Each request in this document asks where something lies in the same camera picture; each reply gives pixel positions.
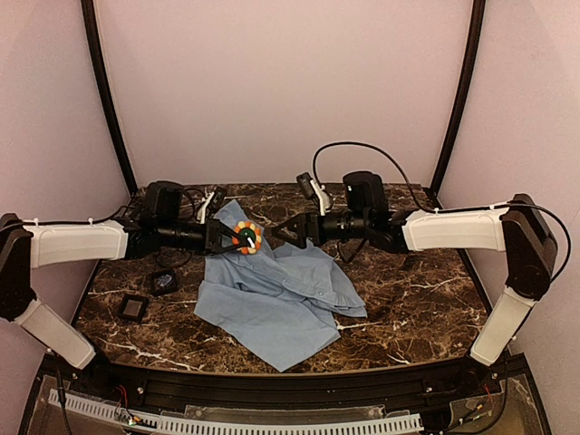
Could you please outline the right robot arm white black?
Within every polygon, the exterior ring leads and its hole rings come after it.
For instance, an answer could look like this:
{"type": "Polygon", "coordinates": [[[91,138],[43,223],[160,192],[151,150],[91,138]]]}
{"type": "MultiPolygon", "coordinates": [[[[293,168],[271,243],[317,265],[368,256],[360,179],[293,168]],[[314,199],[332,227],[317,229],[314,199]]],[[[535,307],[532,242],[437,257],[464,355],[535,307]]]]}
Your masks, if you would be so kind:
{"type": "Polygon", "coordinates": [[[551,286],[556,238],[526,194],[483,208],[392,211],[382,179],[356,171],[343,177],[347,207],[333,212],[328,195],[308,173],[298,176],[297,183],[317,211],[298,214],[272,230],[296,247],[360,239],[392,254],[439,248],[505,253],[505,288],[469,351],[478,363],[490,366],[498,359],[551,286]]]}

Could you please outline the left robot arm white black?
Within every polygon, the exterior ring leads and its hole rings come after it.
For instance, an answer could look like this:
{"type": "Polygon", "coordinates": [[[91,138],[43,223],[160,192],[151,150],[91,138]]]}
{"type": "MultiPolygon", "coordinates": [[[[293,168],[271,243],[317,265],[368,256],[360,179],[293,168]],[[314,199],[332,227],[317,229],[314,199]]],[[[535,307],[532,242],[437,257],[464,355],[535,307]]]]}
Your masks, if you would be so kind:
{"type": "Polygon", "coordinates": [[[1,317],[26,330],[78,370],[97,352],[81,333],[64,321],[31,286],[32,270],[85,260],[132,260],[162,247],[208,256],[238,250],[254,254],[261,244],[252,224],[228,227],[209,217],[223,201],[223,189],[210,193],[192,216],[180,218],[184,186],[171,181],[150,183],[144,205],[128,216],[115,212],[84,221],[24,221],[14,213],[1,217],[1,317]]]}

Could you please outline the light blue shirt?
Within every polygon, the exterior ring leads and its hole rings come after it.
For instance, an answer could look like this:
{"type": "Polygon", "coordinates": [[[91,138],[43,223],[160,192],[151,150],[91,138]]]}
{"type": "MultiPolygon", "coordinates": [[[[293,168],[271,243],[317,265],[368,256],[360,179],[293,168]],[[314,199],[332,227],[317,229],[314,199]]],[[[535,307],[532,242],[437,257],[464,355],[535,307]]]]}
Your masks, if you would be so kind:
{"type": "Polygon", "coordinates": [[[365,317],[365,303],[323,250],[264,242],[254,254],[209,256],[194,313],[279,372],[339,339],[334,316],[365,317]]]}

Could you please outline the plush sunflower brooch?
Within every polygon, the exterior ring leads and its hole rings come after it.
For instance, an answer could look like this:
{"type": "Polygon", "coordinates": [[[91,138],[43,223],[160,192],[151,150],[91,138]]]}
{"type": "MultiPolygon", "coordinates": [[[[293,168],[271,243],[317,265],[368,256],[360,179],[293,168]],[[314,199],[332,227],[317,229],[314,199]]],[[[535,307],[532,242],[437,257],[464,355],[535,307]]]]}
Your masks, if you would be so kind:
{"type": "Polygon", "coordinates": [[[262,246],[261,228],[251,221],[239,221],[234,228],[232,243],[242,255],[256,254],[262,246]]]}

